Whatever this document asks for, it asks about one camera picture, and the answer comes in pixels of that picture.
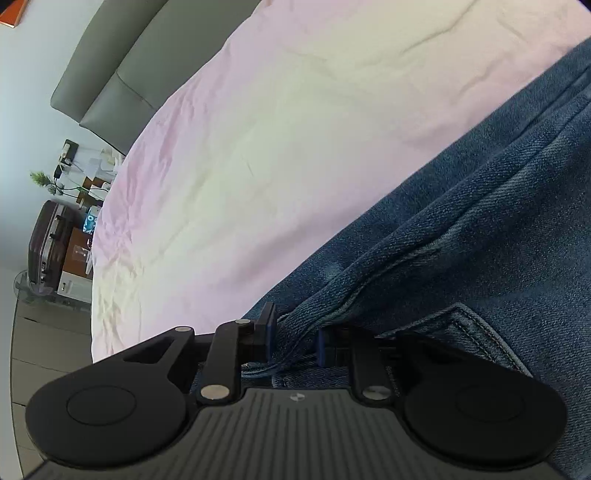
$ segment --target black plastic mount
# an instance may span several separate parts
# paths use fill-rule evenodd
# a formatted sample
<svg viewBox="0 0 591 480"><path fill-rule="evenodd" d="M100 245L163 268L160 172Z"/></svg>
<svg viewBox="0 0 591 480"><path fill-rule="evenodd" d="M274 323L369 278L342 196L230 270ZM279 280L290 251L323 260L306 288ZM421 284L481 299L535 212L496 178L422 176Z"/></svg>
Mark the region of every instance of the black plastic mount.
<svg viewBox="0 0 591 480"><path fill-rule="evenodd" d="M241 364L270 360L275 325L268 303L257 321L199 336L177 327L55 380L27 406L30 436L49 460L75 468L153 456L183 437L204 407L243 397ZM446 462L524 468L546 458L566 426L551 388L422 336L378 340L338 326L322 330L317 355L321 364L347 365L359 404L393 410L416 443Z"/></svg>

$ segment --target round pad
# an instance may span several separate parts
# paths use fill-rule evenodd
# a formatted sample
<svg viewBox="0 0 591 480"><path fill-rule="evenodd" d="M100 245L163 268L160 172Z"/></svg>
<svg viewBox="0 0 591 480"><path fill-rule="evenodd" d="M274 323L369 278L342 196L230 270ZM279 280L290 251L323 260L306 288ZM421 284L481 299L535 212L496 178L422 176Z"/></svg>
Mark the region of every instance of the round pad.
<svg viewBox="0 0 591 480"><path fill-rule="evenodd" d="M91 426L113 425L135 410L133 393L121 387L90 387L72 395L67 404L70 417Z"/></svg>
<svg viewBox="0 0 591 480"><path fill-rule="evenodd" d="M404 415L431 450L490 469L542 461L566 426L566 408L554 390L493 364L446 366L410 391Z"/></svg>
<svg viewBox="0 0 591 480"><path fill-rule="evenodd" d="M157 369L106 362L45 385L27 405L31 439L49 459L81 468L126 465L162 450L187 407Z"/></svg>

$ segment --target logo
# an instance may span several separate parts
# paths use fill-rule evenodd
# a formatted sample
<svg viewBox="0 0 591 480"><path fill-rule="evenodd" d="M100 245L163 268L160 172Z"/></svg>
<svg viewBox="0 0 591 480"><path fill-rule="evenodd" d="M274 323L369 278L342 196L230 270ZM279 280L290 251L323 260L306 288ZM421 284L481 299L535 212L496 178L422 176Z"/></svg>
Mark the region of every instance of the logo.
<svg viewBox="0 0 591 480"><path fill-rule="evenodd" d="M306 398L306 396L303 393L293 393L290 395L290 399L292 399L293 401L303 401Z"/></svg>

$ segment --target pink bedsheet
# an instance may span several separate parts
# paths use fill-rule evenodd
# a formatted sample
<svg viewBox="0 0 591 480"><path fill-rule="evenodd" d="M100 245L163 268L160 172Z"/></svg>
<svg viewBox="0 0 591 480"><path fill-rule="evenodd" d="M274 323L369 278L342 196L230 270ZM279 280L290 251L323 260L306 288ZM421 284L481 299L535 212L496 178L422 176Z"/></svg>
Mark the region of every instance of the pink bedsheet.
<svg viewBox="0 0 591 480"><path fill-rule="evenodd" d="M153 117L100 214L95 361L240 317L591 34L576 0L275 0Z"/></svg>

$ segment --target metal screw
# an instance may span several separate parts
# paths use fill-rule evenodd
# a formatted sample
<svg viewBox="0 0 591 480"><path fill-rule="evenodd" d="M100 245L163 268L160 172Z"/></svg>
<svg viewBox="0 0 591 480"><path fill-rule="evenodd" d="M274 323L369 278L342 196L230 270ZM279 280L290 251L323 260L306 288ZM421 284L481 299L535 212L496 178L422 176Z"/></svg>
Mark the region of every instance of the metal screw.
<svg viewBox="0 0 591 480"><path fill-rule="evenodd" d="M201 389L201 396L208 400L221 400L230 394L230 389L224 385L205 385Z"/></svg>
<svg viewBox="0 0 591 480"><path fill-rule="evenodd" d="M392 395L392 391L383 385L372 385L364 389L361 393L365 398L376 401L386 400Z"/></svg>

